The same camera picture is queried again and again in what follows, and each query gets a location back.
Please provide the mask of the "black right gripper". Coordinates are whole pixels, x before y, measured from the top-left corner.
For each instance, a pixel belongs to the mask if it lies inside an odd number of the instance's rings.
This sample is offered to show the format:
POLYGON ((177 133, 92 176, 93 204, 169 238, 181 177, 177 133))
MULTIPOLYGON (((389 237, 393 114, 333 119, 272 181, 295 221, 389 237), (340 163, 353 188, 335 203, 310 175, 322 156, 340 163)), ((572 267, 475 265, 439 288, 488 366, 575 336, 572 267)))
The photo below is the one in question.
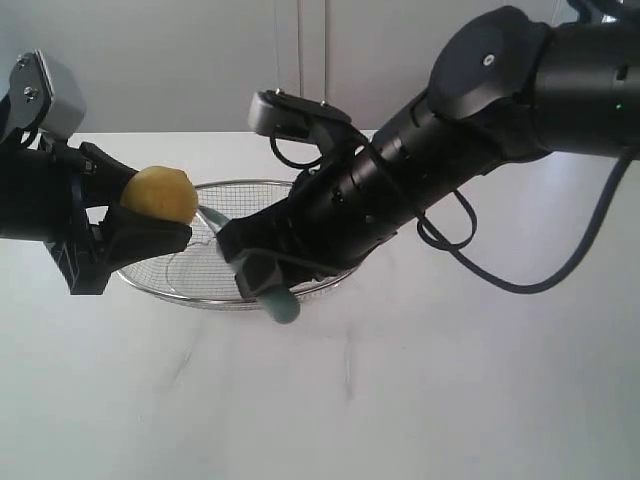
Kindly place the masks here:
POLYGON ((242 298, 342 277, 427 207, 422 142, 352 130, 305 168, 287 199, 230 220, 216 235, 242 298))

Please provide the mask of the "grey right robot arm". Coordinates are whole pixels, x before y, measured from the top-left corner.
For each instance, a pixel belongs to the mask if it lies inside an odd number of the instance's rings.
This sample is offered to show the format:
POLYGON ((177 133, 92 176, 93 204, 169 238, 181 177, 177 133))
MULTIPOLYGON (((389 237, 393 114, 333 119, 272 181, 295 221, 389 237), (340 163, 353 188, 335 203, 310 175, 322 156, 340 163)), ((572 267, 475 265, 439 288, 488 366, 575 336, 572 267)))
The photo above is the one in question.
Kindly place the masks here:
POLYGON ((219 232, 241 295, 341 275, 409 221, 425 243, 505 291, 531 295, 563 281, 639 157, 639 12, 614 1, 575 7, 579 19, 557 27, 512 6, 471 20, 442 50, 426 88, 372 137, 326 103, 256 93, 249 122, 257 134, 313 144, 320 155, 297 165, 286 198, 219 232), (469 180, 555 152, 610 157, 615 166, 583 238, 550 278, 500 279, 427 219, 431 206, 469 180))

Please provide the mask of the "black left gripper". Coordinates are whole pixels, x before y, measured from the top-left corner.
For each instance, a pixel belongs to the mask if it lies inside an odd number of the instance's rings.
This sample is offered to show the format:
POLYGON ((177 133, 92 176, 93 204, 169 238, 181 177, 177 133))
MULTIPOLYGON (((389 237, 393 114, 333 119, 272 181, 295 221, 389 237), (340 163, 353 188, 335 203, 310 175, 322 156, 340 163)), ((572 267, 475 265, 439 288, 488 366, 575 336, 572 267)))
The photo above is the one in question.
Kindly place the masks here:
POLYGON ((101 295, 112 272, 191 240, 189 225, 118 205, 137 173, 89 142, 2 146, 1 237, 42 243, 71 294, 101 295))

